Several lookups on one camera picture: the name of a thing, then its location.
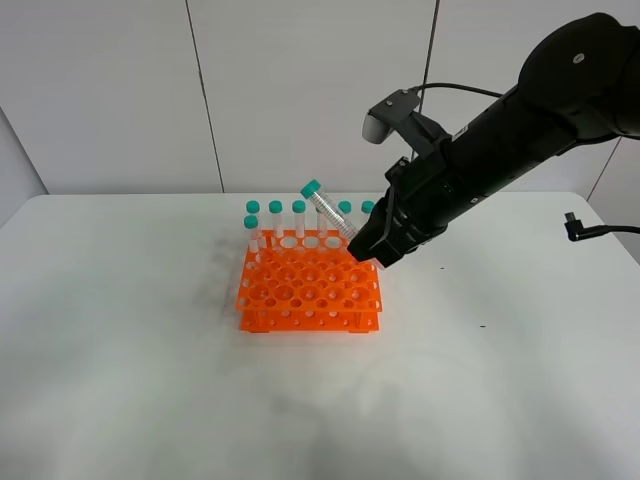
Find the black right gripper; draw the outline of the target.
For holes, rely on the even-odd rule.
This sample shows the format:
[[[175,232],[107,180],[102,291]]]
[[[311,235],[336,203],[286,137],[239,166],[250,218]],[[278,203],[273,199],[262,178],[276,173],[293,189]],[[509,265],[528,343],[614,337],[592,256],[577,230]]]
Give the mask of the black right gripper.
[[[480,138],[451,137],[426,158],[397,162],[390,187],[347,250],[357,261],[390,267],[440,235],[480,200]]]

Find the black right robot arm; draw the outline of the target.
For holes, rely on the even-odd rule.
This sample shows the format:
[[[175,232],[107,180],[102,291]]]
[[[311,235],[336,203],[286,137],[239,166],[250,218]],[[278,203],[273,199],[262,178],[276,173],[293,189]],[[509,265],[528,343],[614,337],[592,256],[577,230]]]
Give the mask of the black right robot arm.
[[[372,107],[363,137],[399,135],[414,151],[349,242],[358,261],[390,266],[503,187],[574,148],[639,134],[639,30],[595,13],[548,35],[517,84],[463,129],[421,115],[416,88]]]

